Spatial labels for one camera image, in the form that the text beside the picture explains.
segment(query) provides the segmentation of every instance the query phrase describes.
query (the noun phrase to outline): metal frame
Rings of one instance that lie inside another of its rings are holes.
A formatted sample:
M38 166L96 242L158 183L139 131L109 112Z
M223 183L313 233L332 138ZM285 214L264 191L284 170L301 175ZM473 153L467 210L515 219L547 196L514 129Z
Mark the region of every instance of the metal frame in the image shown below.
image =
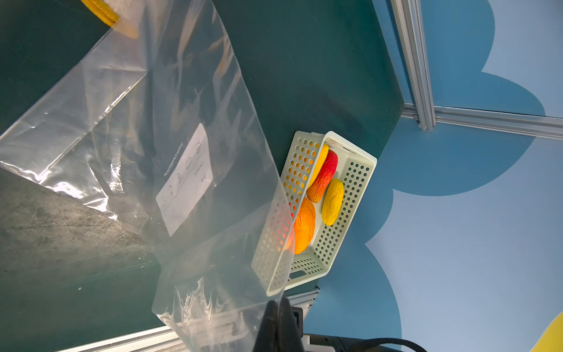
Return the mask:
M434 106L438 122L519 135L563 140L563 119L536 115ZM401 117L417 119L413 104L405 104Z
M436 125L430 72L419 0L391 0L397 30L403 48L406 69L413 91L419 126L432 132Z
M292 306L303 309L303 319L319 294L318 288L287 296ZM174 330L167 326L135 332L59 352L190 352Z

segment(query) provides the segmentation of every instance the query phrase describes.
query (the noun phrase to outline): toy fruit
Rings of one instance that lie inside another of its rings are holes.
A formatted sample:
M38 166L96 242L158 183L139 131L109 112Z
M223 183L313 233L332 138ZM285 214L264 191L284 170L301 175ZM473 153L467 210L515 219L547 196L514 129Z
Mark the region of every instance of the toy fruit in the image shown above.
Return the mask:
M299 214L295 219L293 229L295 230L295 254L299 254L307 248L315 232L315 206L307 198L303 198Z
M327 188L327 194L323 201L323 222L327 226L332 226L338 218L338 213L342 207L344 199L344 184L341 180L334 179Z
M315 182L307 189L307 197L313 203L319 203L323 197L324 190L327 188L330 180L336 172L338 165L338 156L332 150L328 151L327 158L323 166L320 168L319 175L316 177Z
M313 170L313 174L311 175L311 181L309 181L310 184L313 184L313 182L315 182L316 180L316 177L319 175L320 168L321 166L323 166L324 161L327 158L327 154L328 154L328 145L323 144L323 147L319 153L319 160L317 160L317 164L315 165L315 169Z

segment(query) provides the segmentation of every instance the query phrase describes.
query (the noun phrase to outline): orange mango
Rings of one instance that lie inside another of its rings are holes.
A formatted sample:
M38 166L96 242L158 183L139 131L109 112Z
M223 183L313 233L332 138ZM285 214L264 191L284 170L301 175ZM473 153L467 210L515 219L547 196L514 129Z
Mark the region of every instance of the orange mango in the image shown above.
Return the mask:
M303 198L301 208L295 219L295 254L303 252L315 234L315 206L307 198Z

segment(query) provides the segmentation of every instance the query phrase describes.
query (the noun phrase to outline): blue cloud pattern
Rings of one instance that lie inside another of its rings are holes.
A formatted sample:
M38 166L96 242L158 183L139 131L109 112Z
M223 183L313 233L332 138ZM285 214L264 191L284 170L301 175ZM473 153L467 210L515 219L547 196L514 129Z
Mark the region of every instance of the blue cloud pattern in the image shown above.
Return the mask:
M486 0L425 0L422 4L435 103L543 114L541 103L529 91L481 72L494 37L493 13ZM476 189L508 170L532 141L529 136L448 124L427 133L414 121L400 119L338 259L319 282L321 291L305 331L355 338L401 337L395 295L365 246L387 220L392 190L443 196Z

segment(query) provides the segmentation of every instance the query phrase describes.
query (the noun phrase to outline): yellow object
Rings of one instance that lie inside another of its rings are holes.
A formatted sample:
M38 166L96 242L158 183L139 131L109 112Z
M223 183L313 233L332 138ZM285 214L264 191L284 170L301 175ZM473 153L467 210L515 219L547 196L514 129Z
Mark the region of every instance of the yellow object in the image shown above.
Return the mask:
M530 352L555 351L563 351L563 313L549 324Z
M342 200L344 199L344 184L341 180L334 179L328 185L327 193L323 202L323 222L327 226L332 226L338 218Z
M315 234L315 206L307 198L303 198L299 214L295 219L293 229L295 230L295 254L303 252Z
M119 16L102 0L81 1L90 11L94 13L94 15L98 16L98 18L108 26L113 26L117 20L119 20Z
M132 39L139 37L139 30L127 21L121 21L117 25L115 23L119 20L119 16L102 0L81 0L86 7L100 20L116 32L124 34Z
M313 174L311 175L311 181L309 181L310 185L312 185L313 182L315 182L316 177L319 175L320 168L323 166L324 160L327 158L327 154L328 154L328 145L323 144L323 147L319 153L319 160L317 160L317 164L315 165L315 169L313 170Z

